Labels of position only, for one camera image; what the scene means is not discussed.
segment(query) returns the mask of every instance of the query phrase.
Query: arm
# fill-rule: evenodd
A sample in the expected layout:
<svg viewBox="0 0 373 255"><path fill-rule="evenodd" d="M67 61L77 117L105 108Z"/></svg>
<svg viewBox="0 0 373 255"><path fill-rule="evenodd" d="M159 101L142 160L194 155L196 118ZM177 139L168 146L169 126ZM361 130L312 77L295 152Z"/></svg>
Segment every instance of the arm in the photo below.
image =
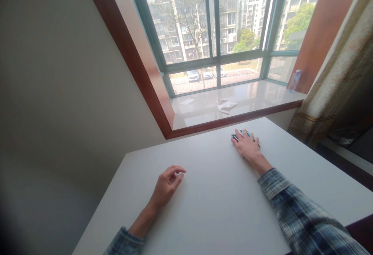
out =
<svg viewBox="0 0 373 255"><path fill-rule="evenodd" d="M145 236L154 218L168 204L183 180L184 174L179 174L180 172L185 173L186 170L181 166L173 165L159 176L149 203L139 214L131 228L127 230L122 227L118 231L104 255L137 255L141 253L145 244Z"/></svg>
<svg viewBox="0 0 373 255"><path fill-rule="evenodd" d="M253 134L250 138L247 134L244 138L237 136L239 141L232 142L261 176L258 183L294 254L369 254L341 223L270 165L259 151L259 138L254 142Z"/></svg>

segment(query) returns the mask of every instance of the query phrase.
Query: white table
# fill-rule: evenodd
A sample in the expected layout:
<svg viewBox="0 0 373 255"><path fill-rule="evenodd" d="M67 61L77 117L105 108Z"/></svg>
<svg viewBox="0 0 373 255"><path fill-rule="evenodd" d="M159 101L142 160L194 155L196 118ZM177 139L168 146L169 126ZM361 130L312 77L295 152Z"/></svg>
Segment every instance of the white table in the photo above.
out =
<svg viewBox="0 0 373 255"><path fill-rule="evenodd" d="M266 118L128 153L74 250L102 254L130 227L171 164L184 179L148 234L143 254L286 254L290 251L258 175L230 141L260 137L269 162L343 225L373 212L373 193Z"/></svg>

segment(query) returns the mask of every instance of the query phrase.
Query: parking lot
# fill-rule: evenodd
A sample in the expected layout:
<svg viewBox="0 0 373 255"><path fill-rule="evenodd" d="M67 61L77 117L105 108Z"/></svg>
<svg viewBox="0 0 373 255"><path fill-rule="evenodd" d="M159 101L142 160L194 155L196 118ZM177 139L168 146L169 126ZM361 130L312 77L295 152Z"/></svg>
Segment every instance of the parking lot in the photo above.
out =
<svg viewBox="0 0 373 255"><path fill-rule="evenodd" d="M221 84L227 85L247 80L256 79L259 77L259 73L251 68L240 68L236 70L226 70L226 77L221 78ZM198 82L189 82L187 76L180 78L171 79L172 87L175 91L175 94L183 94L194 92L202 89L208 89L216 87L216 77L213 79L204 79L204 88L202 84L202 79Z"/></svg>

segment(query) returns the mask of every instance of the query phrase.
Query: tree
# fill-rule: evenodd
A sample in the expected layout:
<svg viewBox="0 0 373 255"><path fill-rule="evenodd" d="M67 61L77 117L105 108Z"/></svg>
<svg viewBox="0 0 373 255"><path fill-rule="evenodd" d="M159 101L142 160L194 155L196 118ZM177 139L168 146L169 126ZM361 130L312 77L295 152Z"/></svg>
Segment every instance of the tree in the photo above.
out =
<svg viewBox="0 0 373 255"><path fill-rule="evenodd" d="M196 58L199 59L198 45L204 32L207 31L205 3L202 0L174 0L160 3L158 10L163 14L168 24L179 24L192 37Z"/></svg>
<svg viewBox="0 0 373 255"><path fill-rule="evenodd" d="M255 33L249 29L239 30L237 37L238 43L233 47L235 53L252 50L259 46L260 38L257 38Z"/></svg>
<svg viewBox="0 0 373 255"><path fill-rule="evenodd" d="M315 10L315 4L304 3L297 10L295 16L288 21L288 26L285 30L284 40L288 43L286 48L290 50L300 49L303 38L292 39L291 34L307 30L310 24L312 14Z"/></svg>

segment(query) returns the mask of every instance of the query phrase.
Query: right hand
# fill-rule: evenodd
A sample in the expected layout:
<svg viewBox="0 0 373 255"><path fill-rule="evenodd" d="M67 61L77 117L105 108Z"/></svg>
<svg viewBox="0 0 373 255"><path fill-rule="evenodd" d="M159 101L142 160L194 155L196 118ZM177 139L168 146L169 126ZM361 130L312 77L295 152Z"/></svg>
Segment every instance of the right hand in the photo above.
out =
<svg viewBox="0 0 373 255"><path fill-rule="evenodd" d="M259 138L256 138L254 142L254 134L251 133L249 137L245 129L244 137L241 136L237 129L235 129L235 132L238 142L233 138L231 141L239 154L250 162L259 175L262 176L266 171L270 170L272 166L259 150Z"/></svg>

